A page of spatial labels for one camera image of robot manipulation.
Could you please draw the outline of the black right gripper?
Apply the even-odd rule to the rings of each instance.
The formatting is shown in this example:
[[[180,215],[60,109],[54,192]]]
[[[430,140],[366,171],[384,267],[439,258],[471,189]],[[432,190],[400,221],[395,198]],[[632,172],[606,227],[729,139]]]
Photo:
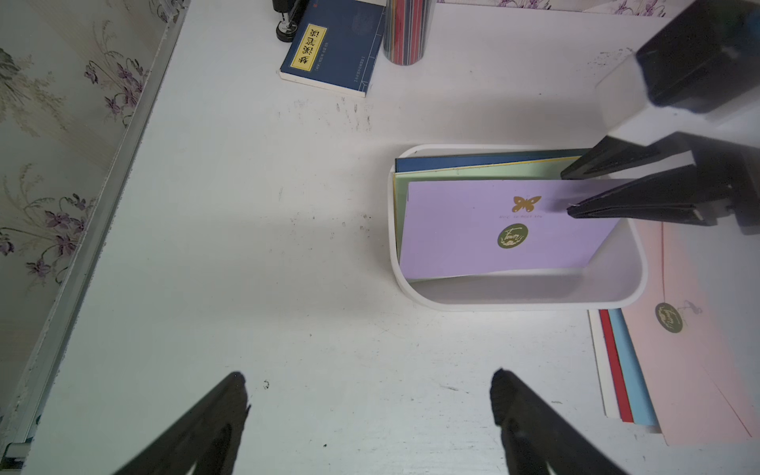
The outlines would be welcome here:
[[[690,154],[689,164],[570,206],[575,219],[759,231],[759,5],[696,1],[596,88],[607,136],[567,166],[583,180]]]

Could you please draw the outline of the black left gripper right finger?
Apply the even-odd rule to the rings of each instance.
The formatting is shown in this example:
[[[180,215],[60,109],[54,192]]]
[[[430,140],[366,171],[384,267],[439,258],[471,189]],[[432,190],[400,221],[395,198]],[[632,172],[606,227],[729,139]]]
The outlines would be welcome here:
[[[490,401],[508,473],[623,473],[514,372],[494,373]]]

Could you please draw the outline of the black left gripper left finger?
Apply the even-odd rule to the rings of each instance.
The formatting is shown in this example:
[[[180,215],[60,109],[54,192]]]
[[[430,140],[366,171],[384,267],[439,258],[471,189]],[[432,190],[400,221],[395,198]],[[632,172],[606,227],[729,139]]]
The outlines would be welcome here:
[[[226,376],[119,474],[231,474],[249,414],[245,376]]]

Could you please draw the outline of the white red-striped envelope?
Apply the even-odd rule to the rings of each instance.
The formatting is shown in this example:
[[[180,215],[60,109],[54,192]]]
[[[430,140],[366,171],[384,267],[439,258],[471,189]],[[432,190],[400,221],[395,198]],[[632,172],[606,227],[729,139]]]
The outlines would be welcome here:
[[[588,316],[605,415],[632,424],[633,414],[625,392],[625,381],[621,370],[611,364],[602,316],[598,310],[589,310]]]

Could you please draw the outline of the light green envelope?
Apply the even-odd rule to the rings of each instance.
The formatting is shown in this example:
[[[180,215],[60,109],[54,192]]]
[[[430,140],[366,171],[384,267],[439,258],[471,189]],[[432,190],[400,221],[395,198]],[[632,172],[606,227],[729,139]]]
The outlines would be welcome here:
[[[560,172],[573,161],[546,162],[449,170],[422,173],[396,173],[395,163],[390,172],[391,213],[394,223],[396,251],[401,251],[409,185],[418,181],[492,180],[492,179],[557,179]]]

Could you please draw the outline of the light blue envelope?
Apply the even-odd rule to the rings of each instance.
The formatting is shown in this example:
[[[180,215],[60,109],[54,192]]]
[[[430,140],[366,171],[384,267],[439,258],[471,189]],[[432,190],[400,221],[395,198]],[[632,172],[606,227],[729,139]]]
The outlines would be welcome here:
[[[609,310],[613,335],[616,341],[621,375],[625,381],[627,399],[631,407],[633,423],[642,426],[659,428],[659,423],[647,390],[643,373],[633,348],[629,329],[623,318],[621,309]]]

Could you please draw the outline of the pink envelope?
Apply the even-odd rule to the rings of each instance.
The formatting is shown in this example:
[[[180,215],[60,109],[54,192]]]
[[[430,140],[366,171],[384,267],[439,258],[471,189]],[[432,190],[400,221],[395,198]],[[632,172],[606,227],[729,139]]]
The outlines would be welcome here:
[[[756,439],[755,410],[676,227],[637,221],[635,229],[646,283],[623,319],[665,443]]]

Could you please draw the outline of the white plastic storage box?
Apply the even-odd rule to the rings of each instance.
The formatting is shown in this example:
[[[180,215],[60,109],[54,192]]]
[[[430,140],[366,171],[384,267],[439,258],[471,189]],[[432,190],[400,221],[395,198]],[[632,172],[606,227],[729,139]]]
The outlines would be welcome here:
[[[455,156],[525,152],[494,144],[424,144],[407,156]],[[387,180],[389,251],[393,274],[411,300],[439,311],[606,310],[635,302],[646,283],[647,264],[633,223],[623,220],[582,269],[528,269],[481,275],[408,281],[396,251],[393,199]]]

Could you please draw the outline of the lavender envelope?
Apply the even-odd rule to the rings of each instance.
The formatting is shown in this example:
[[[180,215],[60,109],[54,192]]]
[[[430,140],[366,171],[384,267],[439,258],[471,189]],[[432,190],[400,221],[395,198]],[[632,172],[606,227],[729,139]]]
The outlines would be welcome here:
[[[585,267],[617,225],[567,210],[620,179],[449,180],[408,188],[400,268],[409,280]]]

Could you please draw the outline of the dark blue envelope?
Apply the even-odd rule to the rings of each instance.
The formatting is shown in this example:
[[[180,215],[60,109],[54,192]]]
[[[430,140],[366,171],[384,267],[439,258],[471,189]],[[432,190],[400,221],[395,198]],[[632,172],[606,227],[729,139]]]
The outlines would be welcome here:
[[[535,162],[583,156],[589,148],[570,150],[526,150],[525,152],[498,152],[498,154],[459,154],[458,156],[409,156],[395,159],[395,171],[421,172],[449,168],[463,168],[485,165],[502,165],[517,162]]]

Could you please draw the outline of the yellow envelope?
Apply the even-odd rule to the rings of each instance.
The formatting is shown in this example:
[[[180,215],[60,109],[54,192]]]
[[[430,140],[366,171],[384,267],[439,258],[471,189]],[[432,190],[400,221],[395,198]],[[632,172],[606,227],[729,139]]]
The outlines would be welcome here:
[[[573,162],[579,156],[560,156],[559,158],[533,158],[529,160],[507,160],[496,162],[494,160],[469,160],[465,158],[399,158],[395,163],[396,173],[422,173],[422,172],[439,172],[449,170],[465,170],[471,168],[487,168],[494,166],[520,165],[520,164],[538,164],[546,162]]]

